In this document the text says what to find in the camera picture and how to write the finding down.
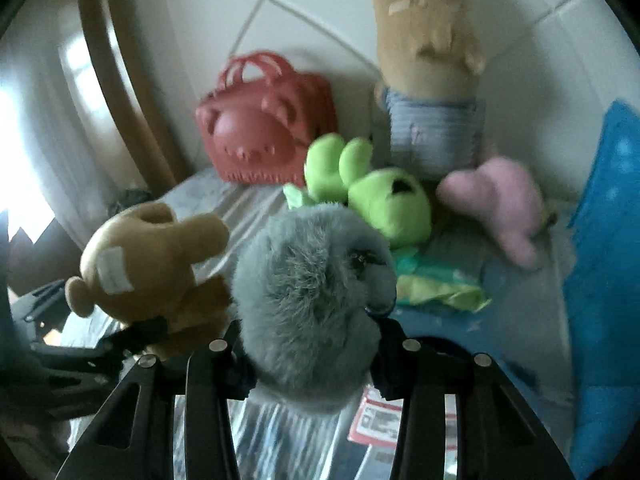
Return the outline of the brown teddy bear plush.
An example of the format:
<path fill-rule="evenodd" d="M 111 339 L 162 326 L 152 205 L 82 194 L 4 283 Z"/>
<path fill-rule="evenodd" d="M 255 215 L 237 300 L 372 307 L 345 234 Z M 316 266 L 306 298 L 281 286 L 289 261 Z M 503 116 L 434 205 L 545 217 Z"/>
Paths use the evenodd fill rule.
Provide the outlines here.
<path fill-rule="evenodd" d="M 79 274 L 66 281 L 70 310 L 86 318 L 100 308 L 127 327 L 163 318 L 166 332 L 142 348 L 166 360 L 188 356 L 220 337 L 231 304 L 224 278 L 199 283 L 193 267 L 221 255 L 229 229 L 213 212 L 180 220 L 165 203 L 115 214 L 90 238 Z"/>

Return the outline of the grey fluffy plush toy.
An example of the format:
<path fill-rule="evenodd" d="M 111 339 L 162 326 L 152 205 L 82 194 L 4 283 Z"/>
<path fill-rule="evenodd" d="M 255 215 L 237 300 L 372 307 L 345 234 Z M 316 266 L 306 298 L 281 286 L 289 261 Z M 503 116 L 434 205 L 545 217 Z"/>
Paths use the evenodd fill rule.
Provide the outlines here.
<path fill-rule="evenodd" d="M 390 245 L 352 209 L 271 217 L 240 249 L 231 282 L 254 396 L 305 414 L 341 411 L 368 381 L 396 283 Z"/>

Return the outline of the green wet wipes pack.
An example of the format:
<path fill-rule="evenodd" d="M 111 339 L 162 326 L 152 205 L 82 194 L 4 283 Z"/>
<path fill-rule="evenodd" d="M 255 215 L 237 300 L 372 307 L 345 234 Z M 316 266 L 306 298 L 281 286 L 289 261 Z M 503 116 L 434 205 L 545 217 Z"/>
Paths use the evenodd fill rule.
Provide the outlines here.
<path fill-rule="evenodd" d="M 429 257 L 418 248 L 393 252 L 398 306 L 420 307 L 437 302 L 462 312 L 476 313 L 491 303 L 478 278 Z"/>

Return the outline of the grey striped bed sheet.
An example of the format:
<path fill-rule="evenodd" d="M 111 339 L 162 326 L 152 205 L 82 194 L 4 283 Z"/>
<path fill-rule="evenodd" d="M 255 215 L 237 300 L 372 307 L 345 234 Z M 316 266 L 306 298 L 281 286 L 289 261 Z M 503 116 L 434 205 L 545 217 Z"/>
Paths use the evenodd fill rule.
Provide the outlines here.
<path fill-rule="evenodd" d="M 168 192 L 179 218 L 221 216 L 228 250 L 195 266 L 198 280 L 231 276 L 234 253 L 273 214 L 285 210 L 277 185 L 238 185 L 204 170 Z M 556 444 L 574 434 L 574 396 L 562 281 L 570 267 L 570 237 L 560 226 L 539 242 L 539 268 L 524 272 L 504 260 L 481 230 L 454 219 L 422 249 L 400 254 L 404 278 L 417 276 L 416 302 L 401 300 L 394 318 L 405 332 L 436 335 L 495 356 L 522 389 Z M 278 404 L 230 404 L 231 428 L 245 479 L 374 479 L 390 472 L 390 451 L 349 441 L 356 414 L 299 415 Z"/>

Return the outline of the red white paper leaflet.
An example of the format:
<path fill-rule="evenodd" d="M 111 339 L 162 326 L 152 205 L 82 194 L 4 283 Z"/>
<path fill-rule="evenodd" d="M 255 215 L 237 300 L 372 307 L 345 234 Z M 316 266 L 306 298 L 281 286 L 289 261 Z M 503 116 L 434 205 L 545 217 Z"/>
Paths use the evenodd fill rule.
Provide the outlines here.
<path fill-rule="evenodd" d="M 350 442 L 396 448 L 400 433 L 403 400 L 386 401 L 378 389 L 367 386 L 356 415 L 350 425 L 347 439 Z M 445 396 L 446 450 L 458 448 L 458 425 L 456 397 Z"/>

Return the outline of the blue star-print pillow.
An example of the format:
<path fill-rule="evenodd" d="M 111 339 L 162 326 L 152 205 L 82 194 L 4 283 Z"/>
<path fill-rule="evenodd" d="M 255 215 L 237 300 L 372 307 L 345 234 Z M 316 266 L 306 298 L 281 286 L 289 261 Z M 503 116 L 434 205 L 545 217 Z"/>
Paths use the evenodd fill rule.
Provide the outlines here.
<path fill-rule="evenodd" d="M 570 466 L 611 465 L 639 420 L 639 114 L 615 101 L 572 220 L 563 285 L 575 387 Z"/>

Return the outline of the white window curtain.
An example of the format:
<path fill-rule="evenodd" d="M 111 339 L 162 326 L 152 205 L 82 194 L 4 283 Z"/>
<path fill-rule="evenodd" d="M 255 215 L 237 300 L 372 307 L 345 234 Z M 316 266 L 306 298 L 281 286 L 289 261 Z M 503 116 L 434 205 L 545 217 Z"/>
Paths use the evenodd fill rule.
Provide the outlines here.
<path fill-rule="evenodd" d="M 108 110 L 77 0 L 27 0 L 1 40 L 1 88 L 44 200 L 79 246 L 143 179 Z"/>

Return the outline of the red bear-face plastic basket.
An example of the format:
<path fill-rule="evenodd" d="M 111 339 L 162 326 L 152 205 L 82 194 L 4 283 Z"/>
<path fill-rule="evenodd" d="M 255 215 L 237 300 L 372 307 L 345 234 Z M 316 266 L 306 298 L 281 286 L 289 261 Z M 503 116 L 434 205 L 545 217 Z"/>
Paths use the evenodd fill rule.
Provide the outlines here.
<path fill-rule="evenodd" d="M 329 81 L 266 50 L 229 58 L 195 118 L 218 176 L 239 184 L 302 188 L 310 144 L 337 130 Z"/>

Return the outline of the pink heart plush pillow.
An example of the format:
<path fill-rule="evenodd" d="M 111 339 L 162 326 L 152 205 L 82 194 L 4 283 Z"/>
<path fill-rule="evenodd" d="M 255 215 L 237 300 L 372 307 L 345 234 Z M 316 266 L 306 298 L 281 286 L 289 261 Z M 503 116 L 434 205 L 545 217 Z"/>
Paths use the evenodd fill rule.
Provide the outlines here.
<path fill-rule="evenodd" d="M 496 156 L 475 169 L 454 171 L 437 185 L 436 197 L 456 214 L 481 224 L 510 263 L 525 270 L 538 266 L 534 237 L 550 214 L 522 164 Z"/>

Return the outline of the green frog plush toy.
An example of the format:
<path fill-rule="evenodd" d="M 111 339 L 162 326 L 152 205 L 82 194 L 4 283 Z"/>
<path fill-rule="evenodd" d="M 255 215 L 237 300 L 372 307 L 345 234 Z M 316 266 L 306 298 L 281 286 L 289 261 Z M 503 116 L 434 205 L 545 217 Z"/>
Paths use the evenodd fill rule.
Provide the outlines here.
<path fill-rule="evenodd" d="M 372 143 L 345 141 L 336 133 L 311 143 L 304 163 L 306 186 L 288 183 L 283 194 L 291 209 L 324 203 L 352 208 L 399 249 L 426 242 L 432 206 L 422 184 L 396 167 L 372 169 Z"/>

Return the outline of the tall tan plush striped shirt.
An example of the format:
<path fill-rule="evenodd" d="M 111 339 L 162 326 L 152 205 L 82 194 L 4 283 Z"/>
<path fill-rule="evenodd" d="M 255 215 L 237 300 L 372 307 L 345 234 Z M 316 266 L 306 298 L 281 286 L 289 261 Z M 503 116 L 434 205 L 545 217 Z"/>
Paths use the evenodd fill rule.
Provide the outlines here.
<path fill-rule="evenodd" d="M 373 0 L 390 160 L 421 180 L 476 166 L 486 58 L 468 0 Z"/>

